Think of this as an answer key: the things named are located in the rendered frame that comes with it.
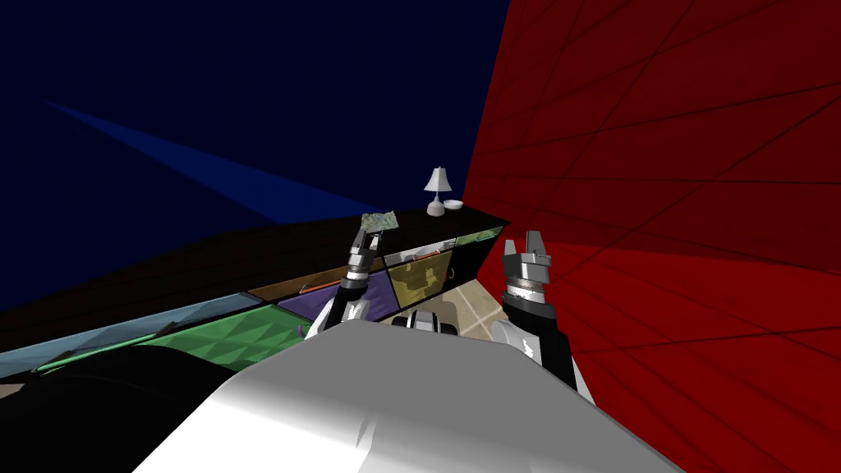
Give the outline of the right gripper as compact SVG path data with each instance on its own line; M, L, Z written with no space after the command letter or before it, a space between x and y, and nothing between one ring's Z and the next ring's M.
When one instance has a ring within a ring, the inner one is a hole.
M510 286L536 287L550 283L552 261L539 231L526 233L526 253L517 253L515 241L505 240L501 260Z

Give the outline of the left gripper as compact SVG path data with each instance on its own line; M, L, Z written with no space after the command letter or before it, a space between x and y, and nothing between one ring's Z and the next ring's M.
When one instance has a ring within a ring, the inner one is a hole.
M367 247L362 247L365 242L365 231L362 228L358 230L353 241L353 247L350 249L349 271L370 271L377 256L381 236L380 233L370 234Z

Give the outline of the green mottled flat object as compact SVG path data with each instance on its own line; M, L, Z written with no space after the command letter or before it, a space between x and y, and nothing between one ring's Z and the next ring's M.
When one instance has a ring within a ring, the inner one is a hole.
M393 211L361 215L361 229L373 234L398 228L398 221Z

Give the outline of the grey drawer front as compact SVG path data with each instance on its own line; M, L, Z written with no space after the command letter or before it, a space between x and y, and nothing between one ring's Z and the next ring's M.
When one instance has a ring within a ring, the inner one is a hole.
M409 263L419 259L424 259L430 257L431 255L439 255L439 253L451 250L456 245L456 240L456 238L451 238L426 246L391 253L391 255L384 256L383 260L387 266L395 266L402 263Z

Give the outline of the yellow cabinet door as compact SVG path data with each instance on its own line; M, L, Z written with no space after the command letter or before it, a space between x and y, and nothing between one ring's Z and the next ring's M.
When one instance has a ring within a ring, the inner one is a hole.
M401 309L406 309L443 290L448 279L452 251L399 264L388 269L395 297Z

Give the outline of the white table lamp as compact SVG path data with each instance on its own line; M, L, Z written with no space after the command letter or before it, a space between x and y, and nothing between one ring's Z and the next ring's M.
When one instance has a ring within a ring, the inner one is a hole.
M442 192L449 192L452 190L448 181L446 169L443 167L435 168L430 179L427 181L424 190L434 193L434 199L427 206L427 214L432 217L440 217L444 215L445 207L439 196Z

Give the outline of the brown drawer front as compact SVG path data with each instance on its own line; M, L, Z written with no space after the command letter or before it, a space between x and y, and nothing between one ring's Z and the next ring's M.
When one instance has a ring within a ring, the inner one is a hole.
M327 282L342 280L348 272L348 265L331 268L304 276L294 277L281 282L275 282L266 286L257 287L248 291L240 292L240 295L247 296L258 302L280 301L290 297L299 296L299 291L305 285L320 285Z

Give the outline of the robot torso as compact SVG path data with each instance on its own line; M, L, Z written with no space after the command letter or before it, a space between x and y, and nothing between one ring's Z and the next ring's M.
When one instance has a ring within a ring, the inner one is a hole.
M517 348L349 320L232 376L133 473L684 473Z

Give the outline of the dark cabinet with coloured fronts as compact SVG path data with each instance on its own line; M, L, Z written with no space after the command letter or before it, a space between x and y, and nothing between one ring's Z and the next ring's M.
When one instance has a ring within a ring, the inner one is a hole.
M338 311L344 320L365 319L369 276L381 271L388 275L393 266L387 266L383 257L391 253L457 239L448 250L453 252L449 268L455 268L455 278L447 279L439 294L406 309L474 280L506 224L501 218L468 207L440 217L414 209L396 213L396 218L398 228L379 232L382 236L370 271L348 270L337 293L311 320L303 338L321 330L332 311ZM348 265L360 228L360 218L345 217L210 237L0 314L0 353ZM162 336L261 306L278 306L280 301L260 302L189 324L172 323L156 334ZM406 309L399 306L394 315ZM0 397L47 373L26 371L1 378Z

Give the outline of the green patterned cabinet front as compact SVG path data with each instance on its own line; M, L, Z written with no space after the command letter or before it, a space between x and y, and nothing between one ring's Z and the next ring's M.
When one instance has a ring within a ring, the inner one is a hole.
M266 305L132 346L161 346L239 371L301 341L311 321Z

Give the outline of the pale blue drawer front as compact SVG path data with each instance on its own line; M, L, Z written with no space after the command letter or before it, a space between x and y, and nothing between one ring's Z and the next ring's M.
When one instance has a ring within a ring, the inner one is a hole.
M47 342L0 353L0 379L30 371L57 359L62 353L84 353L119 342L126 342L160 332L169 324L189 324L258 305L261 300L240 292L173 310L148 315L127 322L55 338Z

